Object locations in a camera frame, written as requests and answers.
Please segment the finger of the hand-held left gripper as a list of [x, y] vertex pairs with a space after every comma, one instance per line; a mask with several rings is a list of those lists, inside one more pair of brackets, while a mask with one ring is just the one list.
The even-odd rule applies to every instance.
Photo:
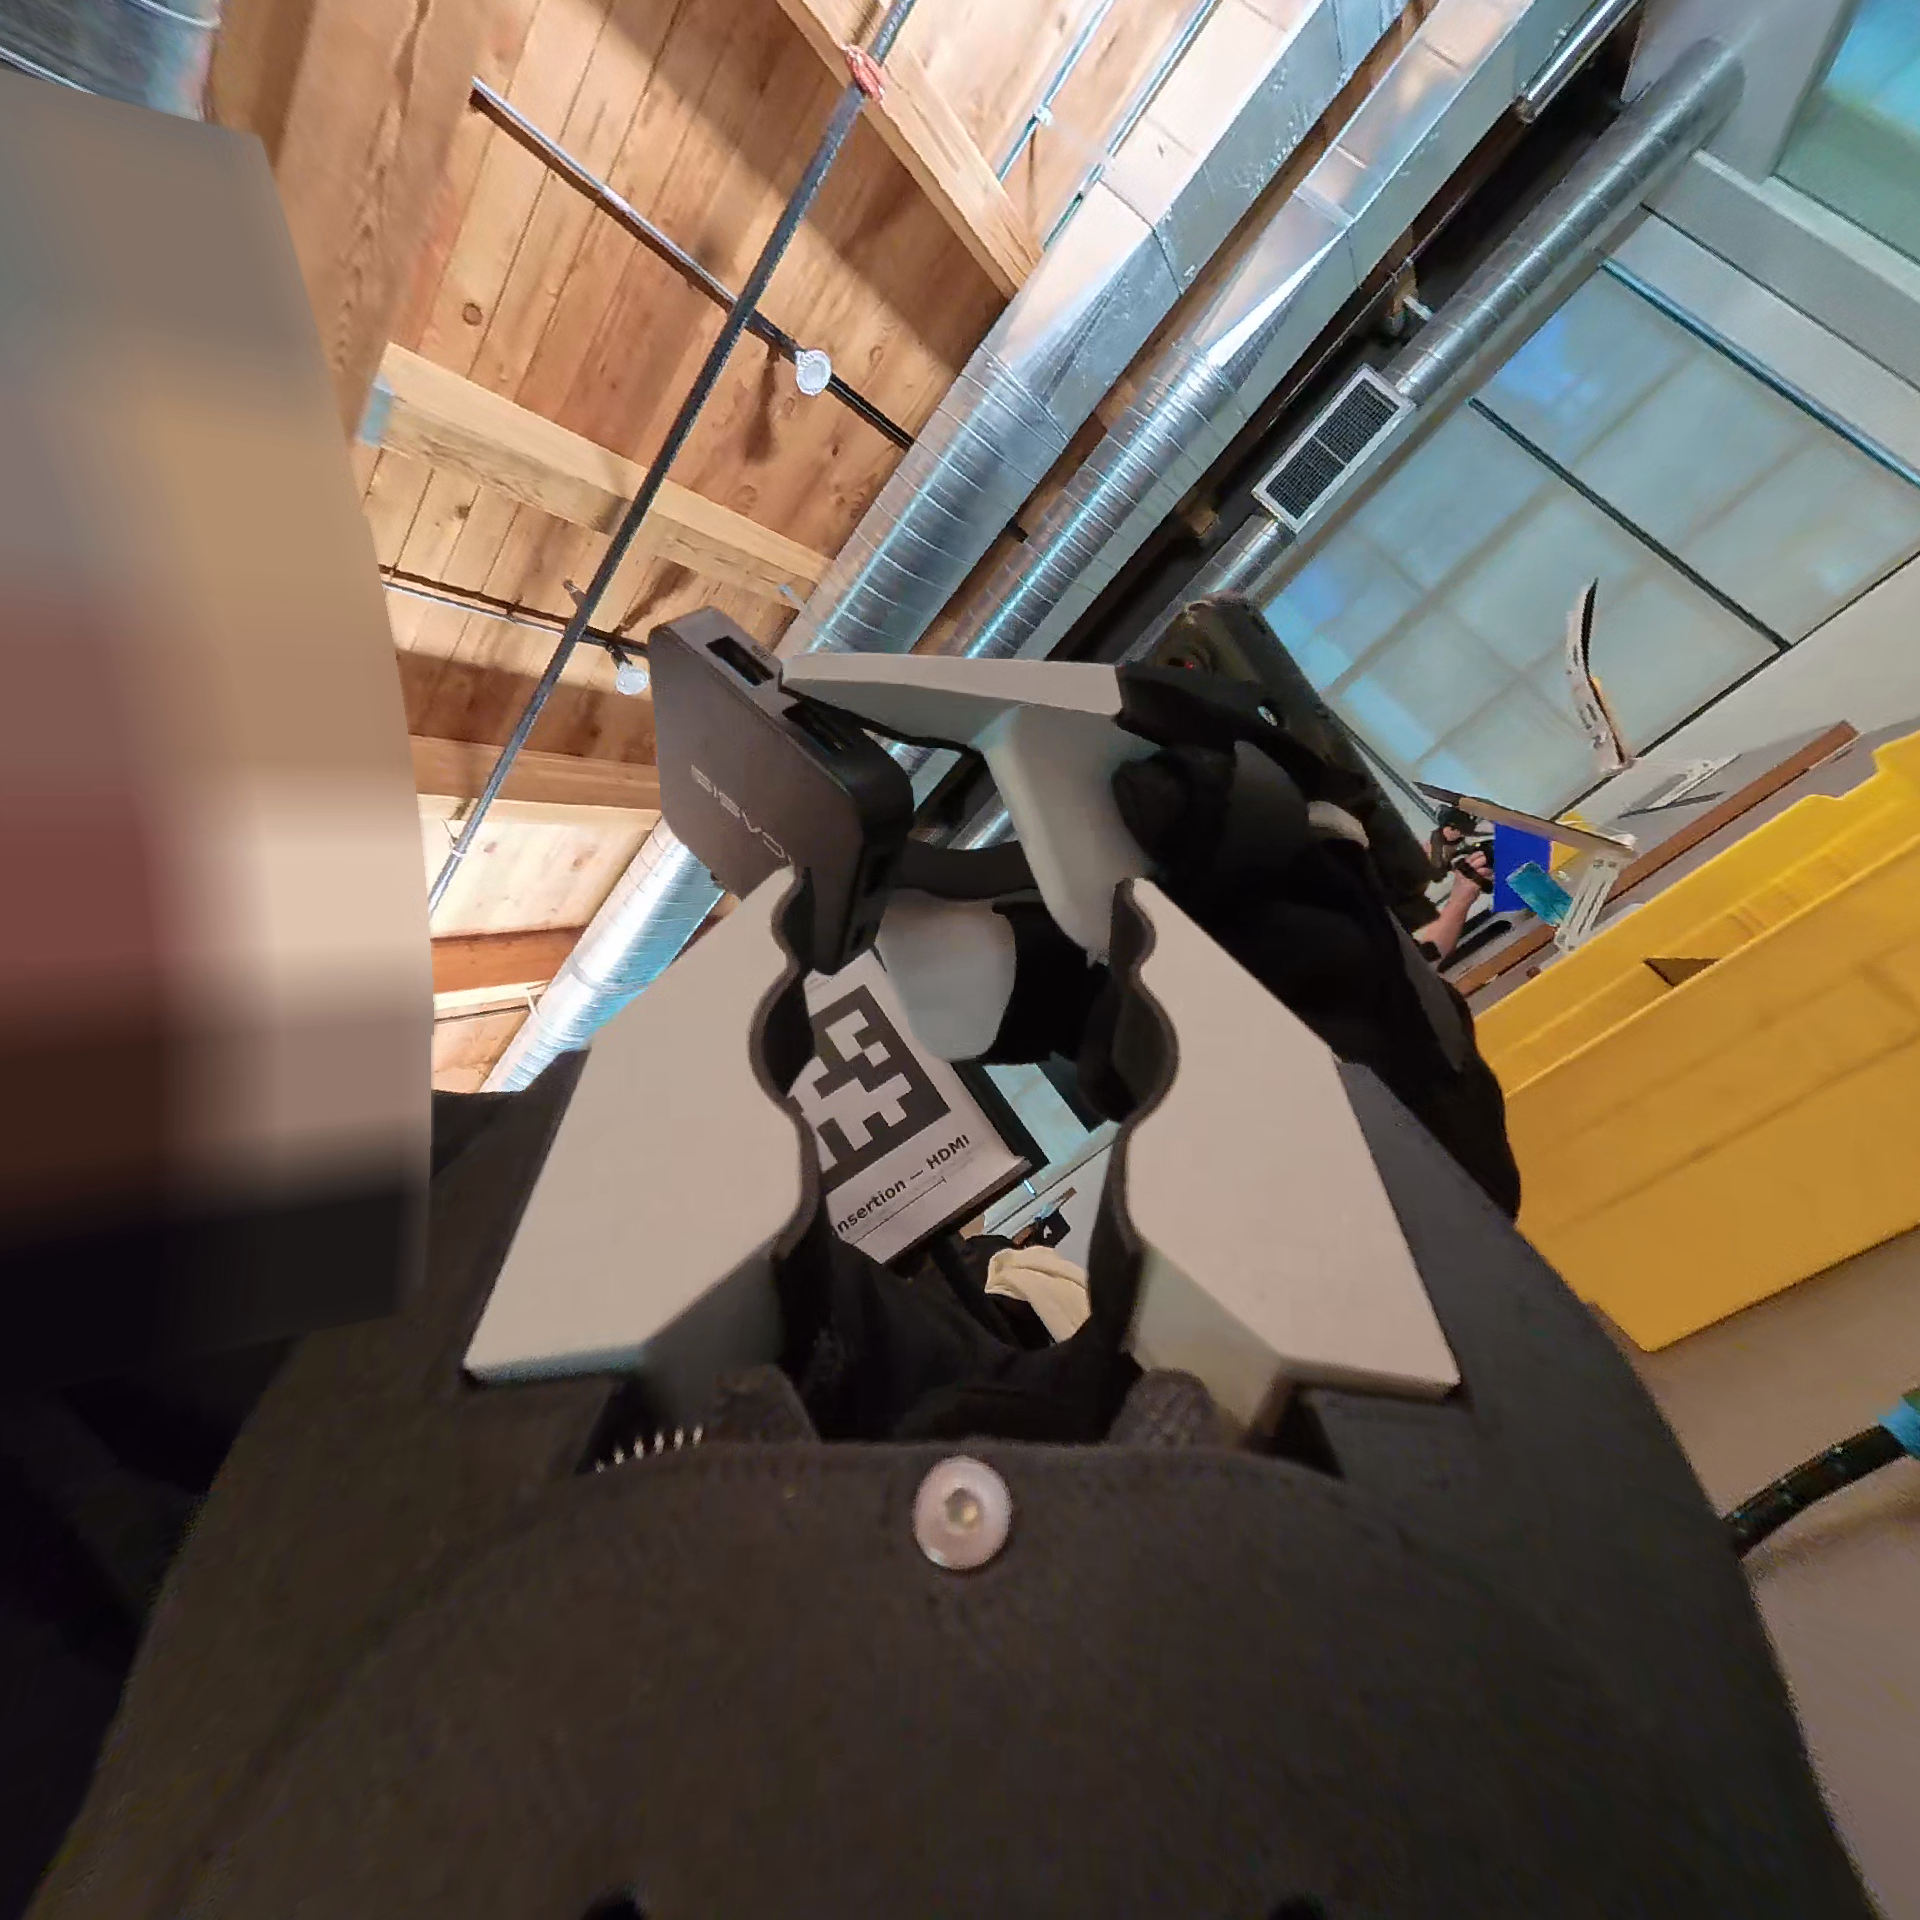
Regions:
[[783, 685], [892, 737], [981, 755], [1047, 912], [1107, 962], [1115, 887], [1149, 874], [1113, 798], [1115, 769], [1149, 755], [1119, 721], [1115, 667], [813, 652], [783, 660]]

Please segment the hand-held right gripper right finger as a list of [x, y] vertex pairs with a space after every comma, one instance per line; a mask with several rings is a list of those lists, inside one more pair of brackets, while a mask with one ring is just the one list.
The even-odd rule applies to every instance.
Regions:
[[1456, 1391], [1335, 1053], [1151, 881], [1115, 887], [1107, 966], [1091, 1324], [1202, 1379], [1244, 1433], [1272, 1433], [1304, 1385]]

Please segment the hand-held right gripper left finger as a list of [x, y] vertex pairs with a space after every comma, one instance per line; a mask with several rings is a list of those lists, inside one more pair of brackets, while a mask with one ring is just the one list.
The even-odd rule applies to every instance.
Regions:
[[664, 1427], [783, 1354], [776, 1266], [821, 1208], [808, 879], [750, 897], [589, 1044], [470, 1332], [476, 1383], [637, 1379]]

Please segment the black hub adapter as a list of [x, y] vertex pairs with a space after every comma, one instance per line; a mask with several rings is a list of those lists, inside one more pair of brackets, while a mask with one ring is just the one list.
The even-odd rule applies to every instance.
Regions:
[[805, 876], [805, 966], [839, 971], [875, 941], [914, 819], [908, 773], [859, 721], [788, 689], [722, 612], [655, 626], [644, 655], [664, 823], [735, 897]]

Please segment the person's left hand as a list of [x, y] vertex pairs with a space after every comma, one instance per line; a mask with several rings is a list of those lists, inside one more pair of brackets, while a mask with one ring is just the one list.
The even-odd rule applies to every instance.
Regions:
[[[1408, 1108], [1510, 1221], [1523, 1181], [1503, 1093], [1474, 1013], [1400, 922], [1372, 854], [1313, 823], [1313, 794], [1261, 752], [1169, 746], [1119, 762], [1115, 816], [1149, 879], [1335, 1057]], [[1047, 904], [991, 905], [991, 978], [974, 984], [950, 1061], [1091, 1064], [1115, 988]]]

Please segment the white vent grille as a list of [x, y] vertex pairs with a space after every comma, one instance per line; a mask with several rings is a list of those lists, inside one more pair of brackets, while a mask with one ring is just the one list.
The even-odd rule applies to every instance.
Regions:
[[1372, 365], [1355, 368], [1254, 488], [1259, 510], [1301, 536], [1414, 416], [1414, 400]]

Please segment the white cloth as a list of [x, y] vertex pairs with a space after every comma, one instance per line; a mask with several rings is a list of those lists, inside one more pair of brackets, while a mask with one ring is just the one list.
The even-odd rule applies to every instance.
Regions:
[[987, 1265], [987, 1295], [1021, 1303], [1047, 1335], [1071, 1339], [1091, 1317], [1087, 1273], [1049, 1245], [1007, 1245]]

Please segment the white printed tag card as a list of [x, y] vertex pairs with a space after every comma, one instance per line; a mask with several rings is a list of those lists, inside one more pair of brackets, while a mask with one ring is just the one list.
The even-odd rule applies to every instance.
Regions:
[[912, 1039], [875, 954], [805, 974], [813, 1057], [790, 1099], [839, 1241], [900, 1261], [1021, 1188], [1043, 1153], [977, 1065]]

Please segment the white curved stand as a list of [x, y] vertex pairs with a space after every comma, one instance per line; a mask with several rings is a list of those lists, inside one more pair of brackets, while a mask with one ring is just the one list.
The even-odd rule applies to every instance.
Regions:
[[1619, 715], [1605, 697], [1594, 674], [1594, 613], [1598, 613], [1598, 579], [1589, 579], [1574, 598], [1565, 635], [1561, 635], [1561, 673], [1571, 689], [1574, 728], [1583, 737], [1594, 769], [1602, 777], [1616, 777], [1635, 762], [1634, 748], [1624, 740]]

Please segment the white desk stand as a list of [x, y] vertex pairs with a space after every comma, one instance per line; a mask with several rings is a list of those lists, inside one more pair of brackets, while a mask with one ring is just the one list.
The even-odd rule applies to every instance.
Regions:
[[1547, 940], [1556, 940], [1574, 904], [1586, 896], [1605, 900], [1638, 857], [1675, 846], [1680, 827], [1728, 798], [1722, 772], [1720, 762], [1686, 765], [1622, 819], [1598, 827], [1416, 783], [1414, 794], [1430, 805], [1434, 823], [1432, 860], [1452, 876], [1445, 900], [1416, 930], [1416, 945], [1445, 966], [1523, 919], [1545, 926]]

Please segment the yellow plastic bin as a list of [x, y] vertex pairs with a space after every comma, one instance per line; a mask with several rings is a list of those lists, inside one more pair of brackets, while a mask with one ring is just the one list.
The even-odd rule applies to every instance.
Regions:
[[1918, 1225], [1918, 732], [1477, 1013], [1521, 1233], [1656, 1353]]

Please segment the black ceiling pipe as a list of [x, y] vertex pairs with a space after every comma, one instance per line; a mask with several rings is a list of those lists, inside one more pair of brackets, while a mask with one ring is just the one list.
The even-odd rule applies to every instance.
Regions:
[[612, 582], [616, 575], [616, 568], [627, 557], [631, 544], [637, 542], [648, 514], [652, 511], [652, 504], [667, 481], [667, 473], [677, 463], [685, 437], [692, 434], [699, 414], [706, 409], [722, 371], [726, 368], [726, 361], [744, 334], [744, 327], [758, 316], [758, 305], [764, 301], [764, 291], [772, 281], [772, 274], [779, 266], [779, 259], [788, 252], [798, 226], [805, 224], [805, 214], [813, 210], [823, 182], [833, 174], [833, 166], [846, 145], [850, 127], [859, 120], [859, 112], [867, 101], [879, 100], [883, 87], [883, 58], [896, 47], [906, 18], [912, 16], [914, 2], [889, 2], [886, 11], [881, 13], [874, 36], [867, 40], [855, 40], [850, 51], [846, 54], [849, 67], [849, 86], [839, 91], [827, 133], [821, 135], [813, 156], [808, 159], [805, 171], [798, 174], [794, 192], [788, 196], [772, 233], [765, 236], [753, 273], [744, 281], [744, 288], [732, 298], [732, 305], [726, 309], [726, 316], [709, 346], [706, 361], [699, 364], [699, 371], [695, 375], [692, 386], [685, 389], [685, 396], [652, 458], [648, 471], [642, 473], [642, 481], [637, 485], [634, 499], [625, 504], [625, 511], [619, 514], [612, 540], [598, 558], [598, 568], [589, 579], [589, 586], [575, 594], [574, 600], [574, 613], [565, 623], [563, 635], [554, 644], [554, 652], [547, 655], [547, 664], [539, 673], [539, 679], [534, 684], [525, 706], [521, 707], [513, 732], [507, 736], [505, 746], [499, 748], [494, 769], [487, 773], [487, 783], [479, 790], [479, 798], [468, 805], [468, 819], [456, 830], [456, 838], [451, 839], [451, 847], [447, 850], [447, 860], [440, 871], [436, 874], [429, 890], [428, 890], [428, 915], [436, 915], [451, 879], [456, 876], [462, 860], [468, 857], [483, 820], [494, 801], [499, 798], [505, 779], [510, 777], [516, 757], [528, 740], [528, 732], [534, 729], [543, 707], [554, 697], [557, 685], [563, 684], [565, 664], [571, 655], [583, 644], [586, 628], [591, 626], [591, 612], [598, 612], [598, 604], [608, 594]]

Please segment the black lighting track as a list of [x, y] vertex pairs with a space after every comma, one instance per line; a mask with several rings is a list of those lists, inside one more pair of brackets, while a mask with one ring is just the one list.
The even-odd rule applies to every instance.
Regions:
[[[479, 76], [470, 80], [468, 108], [476, 109], [494, 128], [507, 135], [518, 145], [518, 151], [534, 156], [547, 177], [558, 178], [568, 190], [583, 197], [583, 203], [605, 214], [615, 224], [615, 229], [637, 239], [644, 252], [667, 265], [685, 287], [699, 291], [709, 303], [713, 303], [722, 310], [732, 305], [732, 288], [713, 273], [709, 273], [709, 266], [695, 252], [682, 251], [664, 229], [638, 214], [634, 203], [627, 203], [604, 178], [586, 171], [552, 135], [539, 133], [518, 108], [513, 108], [495, 87], [490, 87]], [[747, 319], [744, 330], [794, 368], [794, 350], [805, 343], [795, 341], [788, 330], [783, 330], [776, 323], [765, 319], [758, 310]], [[867, 393], [855, 389], [837, 371], [833, 371], [833, 389], [823, 396], [833, 396], [839, 408], [846, 408], [855, 419], [864, 422], [892, 445], [906, 448], [912, 443], [912, 434], [896, 419], [889, 419]]]

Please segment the large silver spiral duct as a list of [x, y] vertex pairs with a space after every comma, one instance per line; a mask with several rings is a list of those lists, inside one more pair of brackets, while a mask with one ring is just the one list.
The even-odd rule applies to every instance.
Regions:
[[1506, 115], [1586, 2], [1222, 2], [783, 652], [1058, 644]]

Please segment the thin silver spiral duct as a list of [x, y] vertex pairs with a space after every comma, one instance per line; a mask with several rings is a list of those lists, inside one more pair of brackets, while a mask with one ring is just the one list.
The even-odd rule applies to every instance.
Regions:
[[[1388, 252], [1484, 133], [1492, 64], [1518, 47], [1518, 25], [1489, 40], [1452, 91], [1423, 94], [1379, 120], [1377, 156], [1359, 151], [1372, 108], [1312, 166], [1265, 224], [1215, 298], [1158, 356], [1140, 396], [1074, 471], [1013, 571], [1001, 571], [959, 617], [948, 652], [959, 659], [1038, 659], [1086, 617], [1102, 590], [1181, 496], [1207, 476], [1283, 375], [1304, 358], [1370, 266], [1390, 279], [1410, 257]], [[1720, 40], [1693, 40], [1641, 91], [1513, 233], [1428, 319], [1379, 371], [1414, 400], [1414, 416], [1379, 443], [1355, 481], [1301, 536], [1286, 536], [1259, 504], [1191, 586], [1126, 650], [1140, 659], [1193, 604], [1225, 591], [1272, 591], [1306, 565], [1342, 518], [1428, 443], [1550, 310], [1589, 279], [1641, 217], [1651, 192], [1742, 101], [1743, 68]]]

